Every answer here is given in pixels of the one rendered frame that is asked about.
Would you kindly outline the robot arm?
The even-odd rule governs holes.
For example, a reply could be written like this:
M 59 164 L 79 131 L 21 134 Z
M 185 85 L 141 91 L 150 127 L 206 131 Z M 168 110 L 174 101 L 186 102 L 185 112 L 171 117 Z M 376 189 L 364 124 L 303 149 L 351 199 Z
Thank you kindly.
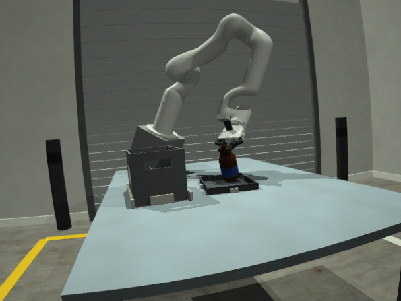
M 217 120 L 224 122 L 226 131 L 233 130 L 231 122 L 237 122 L 244 130 L 247 129 L 251 117 L 250 108 L 240 105 L 234 109 L 230 107 L 230 102 L 237 96 L 256 96 L 259 93 L 273 43 L 267 33 L 254 27 L 241 15 L 232 13 L 220 21 L 215 34 L 203 45 L 168 62 L 166 75 L 177 82 L 164 92 L 154 125 L 146 126 L 149 132 L 167 139 L 178 138 L 178 134 L 173 130 L 185 97 L 200 80 L 201 72 L 198 67 L 224 53 L 229 41 L 234 37 L 249 45 L 252 52 L 243 82 L 224 95 L 218 108 Z

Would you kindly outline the brown bottle with blue label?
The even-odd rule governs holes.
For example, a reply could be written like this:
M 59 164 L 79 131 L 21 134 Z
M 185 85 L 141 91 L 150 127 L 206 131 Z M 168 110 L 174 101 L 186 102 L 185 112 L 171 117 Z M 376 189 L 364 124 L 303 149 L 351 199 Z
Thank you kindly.
M 227 146 L 227 144 L 221 146 L 223 154 L 219 157 L 219 164 L 223 180 L 232 182 L 238 179 L 239 170 L 236 157 L 232 152 L 228 155 L 226 150 Z

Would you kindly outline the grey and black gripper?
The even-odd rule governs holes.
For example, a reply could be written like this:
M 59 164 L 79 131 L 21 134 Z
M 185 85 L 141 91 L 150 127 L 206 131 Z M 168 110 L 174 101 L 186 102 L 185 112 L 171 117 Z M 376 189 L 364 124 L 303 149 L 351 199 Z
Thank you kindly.
M 226 148 L 228 155 L 231 153 L 232 149 L 242 145 L 245 136 L 245 130 L 241 124 L 236 123 L 237 122 L 231 123 L 233 130 L 226 131 L 226 128 L 224 128 L 219 135 L 218 140 L 215 141 L 215 144 L 219 145 L 218 152 L 220 152 L 220 155 L 223 154 L 221 146 L 224 144 L 228 145 Z

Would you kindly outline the dark grey crate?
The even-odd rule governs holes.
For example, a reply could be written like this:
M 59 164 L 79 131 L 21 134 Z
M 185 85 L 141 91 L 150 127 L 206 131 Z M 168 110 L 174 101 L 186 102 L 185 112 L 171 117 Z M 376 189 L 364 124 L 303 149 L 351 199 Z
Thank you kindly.
M 174 201 L 189 199 L 185 149 L 162 146 L 126 151 L 135 207 L 150 205 L 150 196 L 155 195 L 173 193 Z

